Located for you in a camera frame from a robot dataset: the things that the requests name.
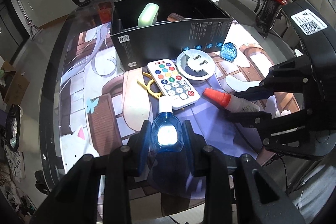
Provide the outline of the blue bottle white cap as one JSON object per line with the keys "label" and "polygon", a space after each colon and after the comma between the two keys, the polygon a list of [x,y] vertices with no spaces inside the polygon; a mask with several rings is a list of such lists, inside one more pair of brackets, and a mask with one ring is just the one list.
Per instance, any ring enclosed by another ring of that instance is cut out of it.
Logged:
{"label": "blue bottle white cap", "polygon": [[151,126],[151,146],[156,153],[181,152],[183,148],[182,124],[173,114],[167,96],[158,100],[158,115]]}

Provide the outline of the glue bottle orange cap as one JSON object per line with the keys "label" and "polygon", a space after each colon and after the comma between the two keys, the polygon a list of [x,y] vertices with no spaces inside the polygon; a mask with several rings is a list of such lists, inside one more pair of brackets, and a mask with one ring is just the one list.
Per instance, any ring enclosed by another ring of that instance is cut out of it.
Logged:
{"label": "glue bottle orange cap", "polygon": [[234,95],[205,88],[203,95],[232,113],[250,113],[260,111],[256,104]]}

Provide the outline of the small blue faceted bottle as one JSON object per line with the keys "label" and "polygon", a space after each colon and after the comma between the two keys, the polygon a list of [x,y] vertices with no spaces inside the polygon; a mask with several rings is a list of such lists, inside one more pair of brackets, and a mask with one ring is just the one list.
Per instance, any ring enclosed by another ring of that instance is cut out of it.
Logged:
{"label": "small blue faceted bottle", "polygon": [[238,55],[238,51],[232,42],[222,45],[220,50],[220,57],[226,61],[234,61]]}

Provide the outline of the white colourful-button remote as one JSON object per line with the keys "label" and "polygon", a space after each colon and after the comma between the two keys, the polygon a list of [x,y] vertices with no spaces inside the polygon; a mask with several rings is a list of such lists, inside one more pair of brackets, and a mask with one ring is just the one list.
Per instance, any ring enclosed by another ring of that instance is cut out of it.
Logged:
{"label": "white colourful-button remote", "polygon": [[187,78],[179,73],[171,60],[161,59],[149,62],[147,69],[161,93],[170,98],[174,110],[192,105],[200,99],[199,93]]}

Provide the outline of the round silver USB hub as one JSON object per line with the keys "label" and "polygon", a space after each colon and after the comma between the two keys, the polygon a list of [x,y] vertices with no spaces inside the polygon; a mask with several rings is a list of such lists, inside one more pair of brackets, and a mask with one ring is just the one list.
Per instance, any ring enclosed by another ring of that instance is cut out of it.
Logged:
{"label": "round silver USB hub", "polygon": [[213,58],[201,50],[186,50],[176,60],[179,73],[192,84],[201,84],[215,74]]}

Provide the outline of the black cardboard box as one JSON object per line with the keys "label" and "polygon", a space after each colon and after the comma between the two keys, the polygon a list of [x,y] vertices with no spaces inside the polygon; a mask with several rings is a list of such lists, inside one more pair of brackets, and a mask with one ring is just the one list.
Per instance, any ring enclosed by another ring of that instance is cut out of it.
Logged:
{"label": "black cardboard box", "polygon": [[[138,28],[148,3],[159,5],[157,22]],[[190,20],[169,22],[171,13]],[[160,59],[175,60],[185,50],[221,49],[232,18],[210,0],[122,0],[114,3],[110,37],[125,71]]]}

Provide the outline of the white green power bank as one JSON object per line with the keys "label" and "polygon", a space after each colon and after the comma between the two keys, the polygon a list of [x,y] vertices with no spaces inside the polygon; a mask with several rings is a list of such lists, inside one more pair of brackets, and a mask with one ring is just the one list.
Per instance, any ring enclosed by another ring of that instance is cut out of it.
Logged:
{"label": "white green power bank", "polygon": [[138,17],[138,28],[156,24],[159,5],[148,3]]}

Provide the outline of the beige trash bin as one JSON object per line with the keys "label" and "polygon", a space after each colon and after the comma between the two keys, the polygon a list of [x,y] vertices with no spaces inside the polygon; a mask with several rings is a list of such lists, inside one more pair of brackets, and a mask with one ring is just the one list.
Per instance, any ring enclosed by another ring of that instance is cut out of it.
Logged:
{"label": "beige trash bin", "polygon": [[23,110],[21,106],[12,104],[7,113],[5,126],[5,143],[12,152],[17,152],[19,148],[19,138],[21,133],[21,118]]}

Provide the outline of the brown cardboard box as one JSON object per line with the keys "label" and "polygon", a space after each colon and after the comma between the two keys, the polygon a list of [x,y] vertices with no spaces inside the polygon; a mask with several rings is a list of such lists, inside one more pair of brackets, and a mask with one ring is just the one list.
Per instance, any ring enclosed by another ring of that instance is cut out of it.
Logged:
{"label": "brown cardboard box", "polygon": [[29,81],[8,61],[1,66],[4,75],[1,77],[1,97],[7,105],[20,105]]}

